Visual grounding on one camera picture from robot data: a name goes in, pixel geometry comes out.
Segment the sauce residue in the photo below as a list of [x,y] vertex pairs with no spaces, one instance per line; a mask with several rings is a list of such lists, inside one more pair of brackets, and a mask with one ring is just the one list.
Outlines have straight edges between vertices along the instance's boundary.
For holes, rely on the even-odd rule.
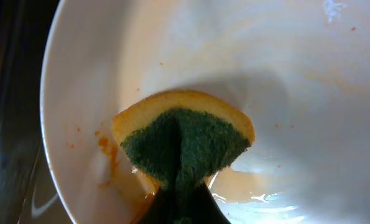
[[109,159],[110,171],[110,179],[99,184],[98,188],[113,187],[132,208],[133,223],[149,208],[159,188],[158,182],[133,167],[126,156],[119,151],[114,141],[100,137],[98,145],[101,152]]
[[273,194],[269,192],[263,175],[232,168],[225,168],[210,177],[206,184],[215,200],[224,203],[267,202],[266,195]]

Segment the plate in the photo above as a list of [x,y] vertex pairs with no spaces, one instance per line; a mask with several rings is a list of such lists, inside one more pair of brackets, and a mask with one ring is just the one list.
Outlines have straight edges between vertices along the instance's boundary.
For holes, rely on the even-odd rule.
[[111,121],[173,88],[254,124],[254,145],[209,180],[231,223],[370,223],[370,0],[60,1],[40,112],[74,223],[130,223],[147,208],[156,186]]

